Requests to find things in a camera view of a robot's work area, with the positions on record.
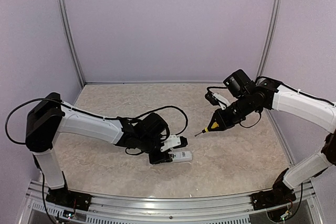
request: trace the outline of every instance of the small white part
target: small white part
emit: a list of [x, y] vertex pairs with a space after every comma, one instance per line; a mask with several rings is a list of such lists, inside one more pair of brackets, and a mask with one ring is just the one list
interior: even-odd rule
[[62, 118], [57, 131], [79, 134], [117, 144], [121, 138], [122, 125], [119, 120], [94, 118], [68, 108], [62, 107], [65, 116]]
[[50, 189], [64, 187], [63, 174], [56, 158], [55, 148], [41, 153], [33, 152], [33, 154], [37, 159]]
[[321, 151], [318, 151], [289, 168], [284, 175], [283, 183], [289, 189], [294, 189], [329, 166], [332, 166], [332, 164], [327, 160], [327, 157]]
[[179, 136], [170, 135], [164, 142], [163, 146], [161, 146], [161, 152], [165, 152], [173, 147], [177, 147], [181, 144], [181, 140]]
[[326, 102], [306, 97], [283, 85], [274, 94], [272, 108], [317, 124], [329, 133], [336, 129], [336, 108]]
[[219, 106], [221, 107], [222, 110], [225, 110], [226, 107], [228, 107], [230, 105], [229, 100], [227, 100], [224, 96], [218, 94], [218, 93], [213, 93], [213, 98], [215, 98], [216, 100], [219, 101]]
[[287, 217], [288, 215], [289, 215], [289, 212], [286, 211], [283, 215], [280, 216], [280, 218], [283, 219], [283, 218]]
[[173, 163], [188, 162], [193, 160], [191, 151], [171, 152]]

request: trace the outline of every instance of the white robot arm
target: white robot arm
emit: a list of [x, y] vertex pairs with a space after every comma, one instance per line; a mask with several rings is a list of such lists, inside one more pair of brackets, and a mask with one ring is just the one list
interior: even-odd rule
[[151, 164], [191, 161], [190, 151], [173, 151], [185, 147], [187, 139], [171, 135], [167, 123], [158, 114], [150, 111], [146, 115], [142, 120], [139, 117], [108, 118], [61, 101], [57, 93], [44, 98], [28, 114], [25, 144], [48, 183], [46, 200], [66, 207], [77, 202], [76, 208], [81, 210], [87, 210], [90, 205], [90, 195], [67, 188], [54, 149], [59, 133], [88, 136], [127, 149], [138, 148], [139, 154], [149, 155]]
[[[295, 90], [271, 78], [264, 78], [259, 84], [240, 69], [224, 80], [224, 85], [237, 98], [226, 108], [217, 109], [208, 127], [202, 133], [224, 131], [245, 120], [252, 112], [261, 113], [264, 108], [284, 111], [303, 118], [324, 128], [329, 135], [325, 145], [299, 164], [286, 169], [277, 178], [271, 191], [253, 194], [254, 209], [273, 207], [295, 200], [293, 189], [306, 180], [320, 175], [336, 165], [336, 107], [325, 99]], [[212, 104], [215, 96], [208, 93], [205, 98]]]

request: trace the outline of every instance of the purple wall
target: purple wall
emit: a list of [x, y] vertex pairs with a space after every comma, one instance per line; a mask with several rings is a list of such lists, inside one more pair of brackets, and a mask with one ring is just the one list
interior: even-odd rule
[[[336, 0], [282, 0], [265, 75], [336, 101]], [[327, 133], [274, 112], [297, 162], [320, 148]], [[335, 223], [336, 169], [313, 180], [326, 223]]]
[[[57, 0], [0, 0], [0, 223], [14, 223], [31, 179], [38, 172], [24, 146], [5, 136], [15, 106], [52, 91], [74, 101], [80, 92], [59, 17]], [[26, 107], [14, 114], [10, 133], [24, 141]]]
[[254, 76], [273, 0], [66, 0], [88, 82]]

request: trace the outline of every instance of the black cable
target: black cable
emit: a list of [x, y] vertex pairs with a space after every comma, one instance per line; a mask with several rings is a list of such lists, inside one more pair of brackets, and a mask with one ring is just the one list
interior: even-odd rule
[[326, 102], [326, 103], [328, 103], [328, 104], [330, 104], [330, 105], [332, 105], [332, 106], [335, 106], [335, 104], [334, 104], [333, 102], [331, 102], [331, 101], [329, 101], [329, 100], [327, 100], [327, 99], [319, 98], [319, 97], [314, 97], [314, 96], [312, 96], [312, 95], [310, 95], [310, 94], [307, 94], [307, 93], [304, 93], [304, 92], [301, 92], [301, 91], [299, 92], [299, 90], [297, 90], [297, 89], [295, 89], [295, 88], [292, 88], [291, 86], [289, 86], [289, 85], [283, 83], [282, 81], [279, 81], [279, 80], [276, 80], [276, 79], [273, 79], [273, 78], [270, 78], [270, 77], [267, 77], [267, 76], [258, 76], [258, 77], [256, 78], [256, 82], [257, 82], [259, 79], [261, 79], [261, 78], [264, 78], [264, 79], [267, 79], [267, 80], [271, 80], [271, 81], [280, 82], [281, 85], [285, 86], [286, 88], [288, 88], [288, 89], [290, 89], [290, 90], [292, 90], [292, 91], [294, 91], [294, 92], [296, 92], [296, 93], [302, 94], [302, 95], [304, 95], [305, 97], [309, 97], [309, 98], [311, 98], [311, 99], [318, 100], [318, 101], [321, 101], [321, 102]]
[[259, 119], [258, 119], [258, 121], [257, 121], [255, 124], [253, 124], [253, 125], [251, 125], [251, 126], [243, 126], [242, 123], [239, 123], [239, 125], [240, 125], [241, 127], [243, 127], [243, 128], [249, 129], [249, 128], [252, 128], [253, 126], [256, 126], [257, 123], [259, 123], [260, 119], [261, 119], [261, 112], [259, 112]]
[[138, 153], [129, 153], [127, 150], [130, 150], [131, 148], [125, 148], [125, 153], [131, 156], [139, 156], [144, 153], [144, 151], [138, 152]]
[[227, 87], [210, 86], [206, 88], [208, 92], [212, 92], [210, 89], [227, 89]]
[[297, 209], [295, 210], [294, 214], [292, 214], [290, 217], [285, 219], [285, 221], [290, 220], [291, 218], [293, 218], [297, 214], [297, 212], [299, 211], [299, 208], [301, 206], [302, 197], [303, 197], [303, 183], [301, 183], [301, 196], [300, 196], [299, 205], [298, 205]]
[[6, 118], [6, 122], [5, 122], [5, 132], [6, 132], [6, 136], [8, 137], [8, 139], [13, 142], [14, 144], [19, 144], [19, 145], [26, 145], [26, 143], [24, 142], [18, 142], [14, 139], [11, 138], [11, 136], [9, 135], [9, 132], [8, 132], [8, 122], [9, 122], [9, 119], [11, 118], [11, 116], [14, 114], [14, 112], [16, 112], [18, 109], [30, 104], [30, 103], [33, 103], [33, 102], [38, 102], [38, 101], [49, 101], [49, 102], [55, 102], [65, 108], [68, 108], [70, 110], [73, 110], [73, 111], [76, 111], [76, 112], [79, 112], [79, 113], [82, 113], [82, 114], [85, 114], [85, 115], [89, 115], [89, 116], [93, 116], [94, 118], [100, 118], [100, 119], [104, 119], [104, 120], [119, 120], [119, 119], [129, 119], [129, 120], [132, 120], [133, 122], [139, 122], [139, 118], [143, 117], [144, 115], [147, 115], [147, 114], [150, 114], [152, 112], [155, 112], [155, 111], [159, 111], [159, 110], [163, 110], [163, 109], [166, 109], [166, 108], [174, 108], [174, 109], [177, 109], [179, 110], [185, 117], [186, 119], [186, 122], [185, 122], [185, 126], [184, 128], [179, 132], [177, 133], [177, 135], [181, 134], [182, 132], [185, 131], [185, 129], [187, 128], [187, 125], [188, 125], [188, 117], [187, 115], [185, 114], [185, 112], [176, 107], [176, 106], [172, 106], [172, 105], [168, 105], [168, 106], [164, 106], [164, 107], [161, 107], [161, 108], [158, 108], [158, 109], [155, 109], [155, 110], [151, 110], [151, 111], [148, 111], [146, 113], [143, 113], [135, 118], [105, 118], [103, 116], [100, 116], [100, 115], [96, 115], [96, 114], [92, 114], [90, 112], [87, 112], [87, 111], [84, 111], [84, 110], [80, 110], [78, 108], [73, 108], [71, 106], [68, 106], [64, 103], [62, 103], [61, 101], [57, 101], [57, 100], [53, 100], [53, 99], [49, 99], [49, 98], [35, 98], [35, 99], [32, 99], [32, 100], [29, 100], [27, 102], [24, 102], [22, 104], [20, 104], [19, 106], [17, 106], [16, 108], [14, 108], [7, 116]]
[[66, 108], [70, 108], [69, 106], [67, 106], [67, 105], [65, 105], [65, 104], [63, 104], [63, 103], [61, 103], [60, 101], [56, 101], [56, 100], [52, 100], [52, 99], [48, 99], [48, 98], [36, 98], [36, 99], [32, 99], [32, 100], [30, 100], [30, 101], [27, 101], [27, 102], [22, 103], [21, 105], [17, 106], [15, 109], [13, 109], [13, 110], [8, 114], [8, 116], [7, 116], [7, 118], [6, 118], [6, 122], [5, 122], [5, 132], [6, 132], [6, 135], [7, 135], [8, 139], [9, 139], [10, 141], [12, 141], [14, 144], [26, 145], [26, 143], [15, 141], [15, 140], [12, 139], [11, 136], [9, 135], [9, 132], [8, 132], [8, 121], [9, 121], [9, 118], [11, 118], [11, 116], [13, 115], [13, 113], [14, 113], [15, 111], [17, 111], [18, 109], [20, 109], [20, 108], [22, 108], [22, 107], [24, 107], [24, 106], [26, 106], [26, 105], [28, 105], [28, 104], [30, 104], [30, 103], [32, 103], [32, 102], [37, 102], [37, 101], [49, 101], [49, 102], [51, 101], [51, 102], [56, 102], [56, 103], [58, 103], [58, 104], [60, 104], [60, 105], [65, 106]]
[[56, 224], [56, 222], [54, 222], [54, 220], [51, 218], [50, 214], [48, 213], [46, 200], [44, 199], [44, 185], [45, 185], [45, 182], [46, 182], [45, 177], [44, 177], [44, 174], [42, 173], [42, 201], [43, 201], [44, 209], [45, 209], [45, 212], [46, 212], [49, 220], [51, 221], [51, 223]]
[[150, 113], [153, 113], [153, 112], [156, 112], [156, 111], [159, 111], [159, 110], [168, 109], [168, 108], [176, 109], [176, 110], [180, 111], [180, 112], [184, 115], [184, 118], [185, 118], [185, 125], [184, 125], [184, 128], [183, 128], [180, 132], [176, 133], [176, 135], [180, 135], [180, 134], [182, 134], [182, 133], [185, 131], [185, 129], [187, 128], [189, 120], [188, 120], [188, 116], [186, 115], [186, 113], [185, 113], [182, 109], [180, 109], [179, 107], [176, 107], [176, 106], [173, 106], [173, 105], [163, 106], [163, 107], [157, 108], [157, 109], [155, 109], [155, 110], [147, 111], [147, 112], [145, 112], [145, 113], [143, 113], [143, 114], [141, 114], [141, 115], [138, 115], [137, 117], [135, 117], [135, 118], [133, 118], [133, 119], [139, 119], [139, 118], [141, 118], [141, 117], [143, 117], [143, 116], [145, 116], [145, 115], [148, 115], [148, 114], [150, 114]]

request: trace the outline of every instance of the beige surface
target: beige surface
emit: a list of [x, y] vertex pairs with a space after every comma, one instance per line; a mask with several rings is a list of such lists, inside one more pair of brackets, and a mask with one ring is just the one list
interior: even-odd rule
[[[176, 105], [189, 117], [190, 163], [150, 165], [148, 156], [128, 156], [124, 148], [92, 138], [62, 134], [56, 152], [70, 188], [133, 197], [205, 197], [270, 187], [287, 167], [285, 155], [264, 114], [253, 128], [194, 134], [208, 125], [216, 107], [204, 98], [205, 84], [125, 84], [85, 86], [76, 105], [108, 116], [136, 116]], [[231, 99], [228, 91], [220, 91]], [[159, 112], [171, 133], [184, 125], [179, 111]], [[252, 125], [258, 115], [243, 122]]]

